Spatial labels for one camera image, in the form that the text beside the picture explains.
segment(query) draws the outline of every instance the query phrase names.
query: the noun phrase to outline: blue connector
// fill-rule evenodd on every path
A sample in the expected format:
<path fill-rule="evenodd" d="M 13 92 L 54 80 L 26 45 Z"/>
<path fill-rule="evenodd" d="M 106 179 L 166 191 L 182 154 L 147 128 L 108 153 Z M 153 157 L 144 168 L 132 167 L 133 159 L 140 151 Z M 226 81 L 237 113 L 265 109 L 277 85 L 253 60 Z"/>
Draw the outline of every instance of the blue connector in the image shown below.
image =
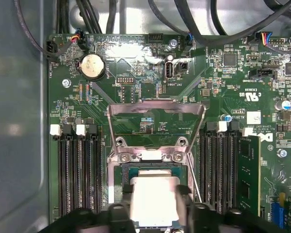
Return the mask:
<path fill-rule="evenodd" d="M 274 224 L 276 224 L 280 229 L 284 229 L 284 218 L 285 218 L 285 210 L 283 207 L 280 207 L 278 202 L 274 202 L 271 204 L 271 219 Z"/>

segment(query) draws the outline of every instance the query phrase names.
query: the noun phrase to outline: mounting hole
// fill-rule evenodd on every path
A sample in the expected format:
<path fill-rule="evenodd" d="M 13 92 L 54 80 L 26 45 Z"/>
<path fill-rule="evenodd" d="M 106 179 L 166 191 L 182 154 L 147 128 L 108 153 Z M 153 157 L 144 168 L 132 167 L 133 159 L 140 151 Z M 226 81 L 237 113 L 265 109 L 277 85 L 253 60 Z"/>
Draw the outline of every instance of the mounting hole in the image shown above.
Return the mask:
<path fill-rule="evenodd" d="M 116 145 L 117 145 L 117 146 L 121 146 L 122 144 L 123 144 L 122 139 L 118 139 L 118 140 L 116 141 Z"/>
<path fill-rule="evenodd" d="M 181 140 L 180 140 L 180 145 L 182 145 L 182 146 L 185 145 L 185 140 L 184 140 L 184 139 L 181 139 Z"/>

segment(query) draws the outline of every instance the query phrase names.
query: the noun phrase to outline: red and black wires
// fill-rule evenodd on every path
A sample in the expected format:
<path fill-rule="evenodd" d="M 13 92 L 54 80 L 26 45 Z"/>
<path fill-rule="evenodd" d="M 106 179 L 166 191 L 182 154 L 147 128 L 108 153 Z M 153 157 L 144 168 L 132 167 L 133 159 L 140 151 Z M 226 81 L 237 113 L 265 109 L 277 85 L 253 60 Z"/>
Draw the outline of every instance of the red and black wires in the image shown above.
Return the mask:
<path fill-rule="evenodd" d="M 267 46 L 273 33 L 261 33 L 262 43 Z"/>

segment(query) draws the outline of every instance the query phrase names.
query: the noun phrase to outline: white label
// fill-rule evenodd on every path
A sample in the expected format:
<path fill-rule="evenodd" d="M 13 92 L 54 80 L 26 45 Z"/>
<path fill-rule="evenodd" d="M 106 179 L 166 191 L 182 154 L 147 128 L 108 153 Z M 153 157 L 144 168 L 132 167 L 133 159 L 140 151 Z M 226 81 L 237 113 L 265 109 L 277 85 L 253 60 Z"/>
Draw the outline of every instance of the white label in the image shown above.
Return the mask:
<path fill-rule="evenodd" d="M 259 100 L 259 97 L 261 96 L 261 93 L 260 92 L 242 92 L 242 93 L 239 93 L 239 96 L 240 97 L 246 97 L 245 101 L 248 101 L 248 102 L 257 102 Z"/>
<path fill-rule="evenodd" d="M 260 125 L 261 124 L 261 112 L 247 112 L 247 124 L 248 125 Z"/>

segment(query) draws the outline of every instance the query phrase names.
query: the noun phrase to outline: capacitor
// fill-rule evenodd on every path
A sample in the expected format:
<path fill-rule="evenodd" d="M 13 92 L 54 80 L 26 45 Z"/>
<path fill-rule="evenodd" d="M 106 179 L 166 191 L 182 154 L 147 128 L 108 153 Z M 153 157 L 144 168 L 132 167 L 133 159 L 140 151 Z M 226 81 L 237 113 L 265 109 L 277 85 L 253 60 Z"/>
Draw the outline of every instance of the capacitor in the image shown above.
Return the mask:
<path fill-rule="evenodd" d="M 288 100 L 280 100 L 277 101 L 275 104 L 275 109 L 277 110 L 290 110 L 291 109 L 291 103 Z"/>
<path fill-rule="evenodd" d="M 231 122 L 232 121 L 232 116 L 223 114 L 223 115 L 220 116 L 220 119 L 222 121 Z"/>
<path fill-rule="evenodd" d="M 106 64 L 102 57 L 97 54 L 84 56 L 77 64 L 79 71 L 91 81 L 101 79 L 106 73 Z"/>

